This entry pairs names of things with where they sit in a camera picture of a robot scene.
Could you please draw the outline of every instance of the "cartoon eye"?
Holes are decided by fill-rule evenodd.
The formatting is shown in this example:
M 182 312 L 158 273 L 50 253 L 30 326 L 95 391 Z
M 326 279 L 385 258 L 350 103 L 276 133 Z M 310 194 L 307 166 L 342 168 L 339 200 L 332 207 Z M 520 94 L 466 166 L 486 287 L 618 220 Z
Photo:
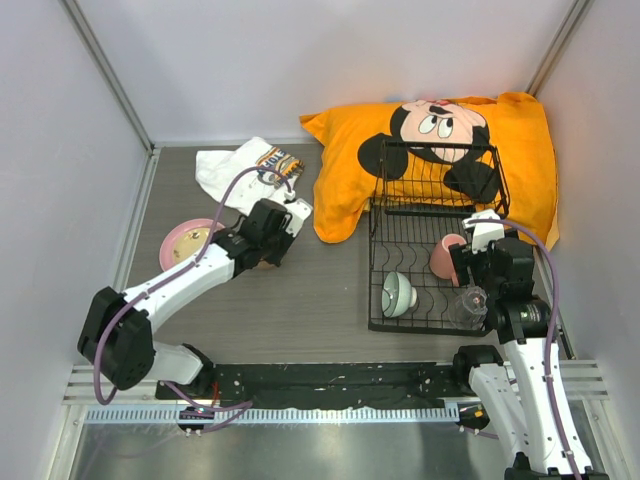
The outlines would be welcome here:
M 431 130 L 435 128 L 437 124 L 438 124 L 438 117 L 436 117 L 435 115 L 429 115 L 422 122 L 420 122 L 420 126 L 418 127 L 418 130 L 420 131 L 420 133 L 429 133 Z
M 442 119 L 438 127 L 438 136 L 440 138 L 449 138 L 453 133 L 453 118 Z

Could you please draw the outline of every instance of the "white towel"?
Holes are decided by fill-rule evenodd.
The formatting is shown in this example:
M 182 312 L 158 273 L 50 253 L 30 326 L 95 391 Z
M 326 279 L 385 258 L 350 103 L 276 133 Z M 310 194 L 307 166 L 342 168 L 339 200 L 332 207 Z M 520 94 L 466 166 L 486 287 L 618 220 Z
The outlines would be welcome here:
M 304 170 L 302 161 L 268 144 L 260 137 L 253 137 L 235 152 L 199 151 L 196 154 L 196 181 L 205 192 L 219 202 L 236 175 L 255 165 L 271 167 L 284 174 L 292 188 Z M 247 173 L 233 188 L 225 206 L 249 215 L 253 205 L 261 198 L 282 203 L 286 189 L 282 179 L 274 173 Z

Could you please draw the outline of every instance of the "white bowl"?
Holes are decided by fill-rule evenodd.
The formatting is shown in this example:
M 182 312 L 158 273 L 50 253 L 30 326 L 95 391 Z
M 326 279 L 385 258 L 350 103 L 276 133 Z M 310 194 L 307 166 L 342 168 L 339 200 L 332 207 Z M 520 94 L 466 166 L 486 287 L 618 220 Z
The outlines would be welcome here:
M 399 317 L 416 304 L 418 292 L 401 273 L 390 272 L 382 286 L 382 314 Z

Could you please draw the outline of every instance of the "pink mug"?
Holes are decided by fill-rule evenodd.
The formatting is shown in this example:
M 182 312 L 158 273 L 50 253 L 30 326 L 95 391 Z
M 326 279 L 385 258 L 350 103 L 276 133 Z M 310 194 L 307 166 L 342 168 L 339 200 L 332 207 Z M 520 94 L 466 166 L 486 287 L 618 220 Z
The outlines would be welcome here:
M 454 287 L 458 287 L 460 284 L 458 283 L 456 271 L 453 268 L 449 247 L 452 245 L 465 245 L 466 243 L 467 240 L 464 237 L 455 233 L 445 235 L 437 243 L 436 248 L 433 249 L 431 259 L 429 260 L 431 272 L 444 280 L 451 280 Z

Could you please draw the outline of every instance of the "robotic arm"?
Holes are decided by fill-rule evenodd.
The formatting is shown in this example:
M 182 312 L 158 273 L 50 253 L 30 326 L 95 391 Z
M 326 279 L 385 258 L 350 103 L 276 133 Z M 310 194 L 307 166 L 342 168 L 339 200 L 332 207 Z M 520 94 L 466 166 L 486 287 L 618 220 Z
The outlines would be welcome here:
M 78 340 L 78 351 L 92 364 L 106 326 L 132 299 L 144 297 L 131 308 L 109 335 L 102 352 L 101 373 L 118 390 L 143 379 L 166 380 L 181 385 L 189 396 L 202 396 L 211 385 L 212 362 L 190 345 L 166 345 L 153 334 L 175 312 L 207 290 L 225 283 L 264 260 L 280 265 L 312 207 L 302 199 L 283 204 L 262 199 L 237 227 L 217 231 L 200 261 L 181 276 L 168 279 L 193 262 L 198 253 L 152 280 L 118 293 L 110 287 L 93 298 Z M 161 285 L 145 295 L 154 285 Z
M 504 346 L 518 382 L 520 400 L 494 347 L 461 347 L 454 357 L 454 371 L 458 380 L 478 395 L 494 424 L 508 459 L 504 478 L 608 479 L 605 474 L 593 472 L 578 438 L 560 378 L 555 339 L 550 345 L 553 378 L 549 379 L 545 371 L 551 309 L 532 293 L 533 247 L 519 240 L 515 230 L 505 235 L 503 225 L 476 223 L 478 219 L 499 217 L 486 210 L 464 220 L 465 228 L 473 230 L 473 239 L 470 244 L 452 247 L 451 257 L 460 285 L 470 283 L 470 271 L 474 283 L 487 293 L 485 323 L 497 331 Z M 553 400 L 547 381 L 553 382 Z M 561 418 L 568 449 L 563 446 L 554 409 Z

